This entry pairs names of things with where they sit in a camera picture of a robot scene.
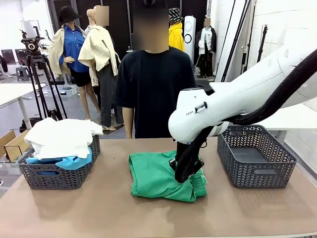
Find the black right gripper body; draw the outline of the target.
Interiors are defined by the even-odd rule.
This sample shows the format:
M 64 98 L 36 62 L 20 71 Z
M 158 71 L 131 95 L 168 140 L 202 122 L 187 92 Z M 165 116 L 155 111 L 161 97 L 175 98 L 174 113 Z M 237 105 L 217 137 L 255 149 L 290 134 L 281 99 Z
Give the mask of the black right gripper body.
M 176 170 L 182 155 L 183 155 L 183 149 L 177 149 L 175 151 L 170 152 L 169 165 L 173 170 Z

